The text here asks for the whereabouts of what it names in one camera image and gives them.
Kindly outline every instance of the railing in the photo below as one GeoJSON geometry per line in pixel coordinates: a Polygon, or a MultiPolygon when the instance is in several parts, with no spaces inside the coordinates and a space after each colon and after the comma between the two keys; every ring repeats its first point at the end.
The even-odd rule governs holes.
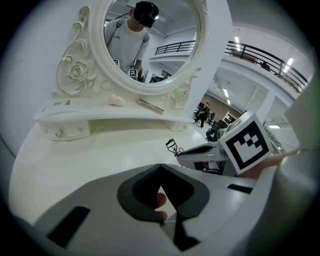
{"type": "Polygon", "coordinates": [[[308,83],[307,79],[292,66],[289,67],[287,72],[284,72],[287,63],[262,49],[244,43],[229,41],[226,50],[228,50],[225,51],[226,54],[253,64],[259,64],[261,68],[273,72],[275,76],[296,90],[298,94],[308,83]]]}
{"type": "Polygon", "coordinates": [[[175,52],[192,52],[195,47],[195,43],[196,41],[193,40],[164,45],[156,49],[155,55],[175,52]]]}
{"type": "MultiPolygon", "coordinates": [[[[193,40],[164,45],[156,49],[155,55],[174,52],[192,52],[195,43],[196,41],[193,40]]],[[[226,54],[251,62],[255,65],[259,64],[261,68],[273,72],[275,76],[288,84],[298,94],[302,92],[308,83],[307,79],[292,66],[289,67],[287,72],[284,72],[287,63],[265,50],[233,41],[228,42],[225,50],[226,54]]]]}

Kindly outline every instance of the white vanity table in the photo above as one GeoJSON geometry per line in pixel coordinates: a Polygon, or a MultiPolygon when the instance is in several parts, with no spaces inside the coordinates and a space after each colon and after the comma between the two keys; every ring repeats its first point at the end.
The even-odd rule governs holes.
{"type": "MultiPolygon", "coordinates": [[[[21,146],[12,170],[9,207],[14,215],[33,225],[52,205],[89,181],[155,163],[177,165],[165,145],[172,138],[183,149],[206,143],[189,126],[193,120],[184,113],[184,105],[192,97],[189,92],[205,52],[201,49],[208,43],[207,4],[205,0],[185,2],[195,14],[195,47],[175,75],[155,84],[131,79],[110,56],[103,25],[112,0],[97,0],[93,7],[79,11],[79,21],[73,25],[75,37],[57,69],[58,87],[52,97],[54,101],[104,102],[105,108],[44,115],[43,109],[39,110],[35,115],[38,122],[21,146]],[[108,101],[114,95],[125,105],[110,106],[108,101]],[[137,100],[163,109],[163,115],[138,105],[137,100]],[[73,140],[55,137],[59,126],[70,128],[75,122],[90,123],[88,136],[73,140]]],[[[174,212],[168,204],[163,207],[169,216],[174,212]]]]}
{"type": "MultiPolygon", "coordinates": [[[[160,120],[97,120],[90,137],[54,141],[36,123],[16,158],[9,187],[10,210],[31,224],[52,205],[89,181],[154,163],[178,162],[165,143],[183,149],[206,142],[192,127],[170,131],[160,120]]],[[[170,216],[174,209],[162,207],[170,216]]]]}

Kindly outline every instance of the white t-shirt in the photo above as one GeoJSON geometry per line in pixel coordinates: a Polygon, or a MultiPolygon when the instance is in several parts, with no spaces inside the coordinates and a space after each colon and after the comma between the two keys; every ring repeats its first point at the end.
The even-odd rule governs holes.
{"type": "Polygon", "coordinates": [[[120,68],[128,74],[130,66],[135,60],[142,61],[149,44],[149,40],[144,42],[148,32],[146,29],[140,32],[132,31],[128,27],[128,19],[122,21],[121,26],[117,28],[119,22],[118,19],[112,20],[106,25],[104,40],[111,57],[119,60],[120,68]]]}

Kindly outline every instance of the tabletop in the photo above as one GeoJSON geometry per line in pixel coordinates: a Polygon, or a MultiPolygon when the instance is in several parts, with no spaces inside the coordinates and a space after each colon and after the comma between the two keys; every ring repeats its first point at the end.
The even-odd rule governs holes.
{"type": "MultiPolygon", "coordinates": [[[[49,140],[36,123],[12,169],[9,208],[33,225],[47,209],[92,180],[145,165],[178,165],[165,145],[172,138],[184,150],[207,142],[191,126],[171,131],[161,120],[95,120],[90,137],[72,141],[49,140]]],[[[170,202],[160,210],[169,216],[175,212],[170,202]]]]}

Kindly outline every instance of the vr headset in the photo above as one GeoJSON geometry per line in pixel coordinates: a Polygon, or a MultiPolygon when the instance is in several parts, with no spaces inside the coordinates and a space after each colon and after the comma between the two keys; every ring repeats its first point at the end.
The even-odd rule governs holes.
{"type": "Polygon", "coordinates": [[[151,4],[151,13],[150,14],[143,14],[141,16],[141,14],[139,12],[139,10],[137,10],[137,8],[134,10],[134,14],[133,17],[136,21],[138,21],[140,24],[148,27],[148,28],[152,28],[152,26],[155,23],[155,19],[153,18],[153,14],[154,14],[154,4],[152,2],[149,2],[151,4]]]}

